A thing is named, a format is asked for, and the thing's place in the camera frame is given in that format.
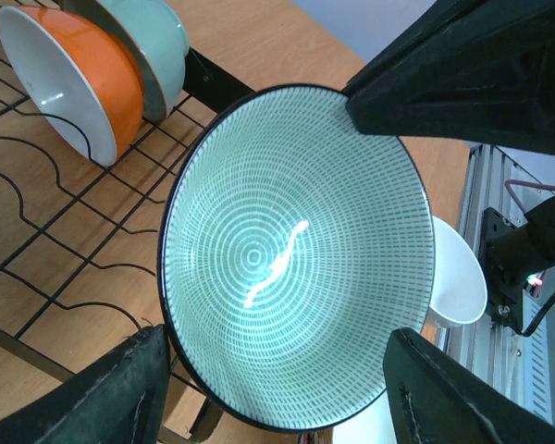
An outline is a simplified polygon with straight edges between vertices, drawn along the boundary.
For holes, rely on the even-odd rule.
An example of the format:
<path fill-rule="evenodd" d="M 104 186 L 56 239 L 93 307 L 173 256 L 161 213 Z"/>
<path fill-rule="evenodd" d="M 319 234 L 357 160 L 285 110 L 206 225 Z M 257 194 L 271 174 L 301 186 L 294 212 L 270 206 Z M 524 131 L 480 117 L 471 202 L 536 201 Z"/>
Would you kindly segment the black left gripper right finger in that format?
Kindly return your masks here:
<path fill-rule="evenodd" d="M 510 401 L 410 328 L 383 361 L 400 443 L 555 443 L 555 427 Z"/>

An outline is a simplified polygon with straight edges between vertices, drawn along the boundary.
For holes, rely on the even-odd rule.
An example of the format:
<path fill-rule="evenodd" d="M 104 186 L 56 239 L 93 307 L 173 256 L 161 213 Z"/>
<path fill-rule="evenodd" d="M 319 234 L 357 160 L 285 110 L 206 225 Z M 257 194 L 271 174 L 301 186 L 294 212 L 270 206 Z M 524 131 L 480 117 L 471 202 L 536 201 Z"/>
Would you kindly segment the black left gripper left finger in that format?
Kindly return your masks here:
<path fill-rule="evenodd" d="M 165 328 L 145 327 L 0 420 L 0 443 L 155 443 L 169 379 Z"/>

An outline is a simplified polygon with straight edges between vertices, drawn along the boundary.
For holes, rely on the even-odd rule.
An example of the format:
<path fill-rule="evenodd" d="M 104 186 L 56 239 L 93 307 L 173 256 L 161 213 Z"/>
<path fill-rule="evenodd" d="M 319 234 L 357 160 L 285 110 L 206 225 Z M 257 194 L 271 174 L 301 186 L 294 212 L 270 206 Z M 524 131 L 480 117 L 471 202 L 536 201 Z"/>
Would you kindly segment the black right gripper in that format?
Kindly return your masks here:
<path fill-rule="evenodd" d="M 555 155 L 555 1 L 437 1 L 344 93 L 364 134 Z"/>

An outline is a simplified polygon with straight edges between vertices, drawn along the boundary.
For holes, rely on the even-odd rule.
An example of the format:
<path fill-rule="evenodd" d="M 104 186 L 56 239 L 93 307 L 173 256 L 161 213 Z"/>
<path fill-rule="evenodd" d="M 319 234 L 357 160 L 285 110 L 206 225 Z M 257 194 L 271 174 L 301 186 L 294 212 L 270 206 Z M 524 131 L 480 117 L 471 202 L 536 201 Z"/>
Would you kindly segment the green patterned bowl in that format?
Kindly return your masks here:
<path fill-rule="evenodd" d="M 179 359 L 225 412 L 281 433 L 340 424 L 385 390 L 390 333 L 420 330 L 435 272 L 424 182 L 347 97 L 292 83 L 220 112 L 192 142 L 159 231 Z"/>

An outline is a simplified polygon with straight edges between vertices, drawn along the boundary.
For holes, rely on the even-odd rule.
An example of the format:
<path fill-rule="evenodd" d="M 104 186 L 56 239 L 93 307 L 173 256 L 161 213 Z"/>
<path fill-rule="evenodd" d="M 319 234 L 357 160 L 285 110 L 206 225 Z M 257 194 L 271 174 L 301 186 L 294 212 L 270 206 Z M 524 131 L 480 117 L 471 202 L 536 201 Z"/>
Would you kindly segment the plain mint green bowl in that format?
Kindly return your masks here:
<path fill-rule="evenodd" d="M 165 1 L 61 1 L 117 37 L 137 62 L 143 84 L 143 115 L 165 120 L 183 88 L 190 41 L 175 10 Z"/>

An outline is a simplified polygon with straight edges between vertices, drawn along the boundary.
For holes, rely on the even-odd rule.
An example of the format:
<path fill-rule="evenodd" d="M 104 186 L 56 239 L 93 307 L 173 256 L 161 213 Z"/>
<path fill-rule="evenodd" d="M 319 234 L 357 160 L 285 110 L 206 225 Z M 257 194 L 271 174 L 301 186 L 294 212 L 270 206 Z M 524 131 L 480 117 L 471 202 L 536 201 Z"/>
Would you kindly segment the orange bowl white inside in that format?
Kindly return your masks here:
<path fill-rule="evenodd" d="M 58 9 L 3 6 L 0 42 L 34 104 L 79 154 L 110 167 L 128 150 L 142 86 L 114 38 Z"/>

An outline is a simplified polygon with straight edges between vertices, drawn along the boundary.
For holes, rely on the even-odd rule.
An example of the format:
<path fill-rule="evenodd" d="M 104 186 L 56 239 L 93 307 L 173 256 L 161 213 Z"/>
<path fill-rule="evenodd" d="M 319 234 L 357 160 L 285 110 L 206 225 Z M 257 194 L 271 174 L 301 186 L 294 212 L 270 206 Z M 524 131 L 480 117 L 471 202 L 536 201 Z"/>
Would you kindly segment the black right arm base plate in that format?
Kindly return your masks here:
<path fill-rule="evenodd" d="M 478 259 L 487 283 L 486 312 L 517 334 L 523 331 L 524 275 L 516 252 L 524 234 L 523 227 L 516 227 L 495 208 L 483 212 Z"/>

